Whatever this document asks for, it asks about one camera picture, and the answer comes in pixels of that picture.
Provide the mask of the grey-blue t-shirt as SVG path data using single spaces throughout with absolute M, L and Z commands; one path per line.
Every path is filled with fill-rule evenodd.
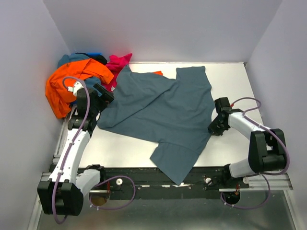
M 178 68 L 174 79 L 137 73 L 124 67 L 117 77 L 114 101 L 98 120 L 100 129 L 156 142 L 151 161 L 175 184 L 181 184 L 210 133 L 214 102 L 205 67 Z

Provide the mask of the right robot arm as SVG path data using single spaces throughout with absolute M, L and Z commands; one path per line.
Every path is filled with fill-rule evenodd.
M 242 111 L 234 108 L 227 97 L 214 101 L 217 117 L 208 126 L 213 136 L 221 136 L 230 128 L 234 128 L 249 140 L 248 157 L 224 167 L 224 178 L 243 178 L 257 174 L 281 175 L 289 167 L 289 152 L 286 148 L 284 133 L 280 129 L 271 129 L 254 121 L 247 112 L 261 107 Z

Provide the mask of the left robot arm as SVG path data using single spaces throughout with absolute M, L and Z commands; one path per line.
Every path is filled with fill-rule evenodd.
M 84 197 L 103 179 L 102 166 L 88 166 L 78 173 L 83 152 L 92 137 L 101 112 L 113 102 L 113 93 L 100 84 L 84 89 L 75 83 L 76 105 L 67 124 L 68 132 L 59 161 L 37 192 L 45 214 L 77 216 Z

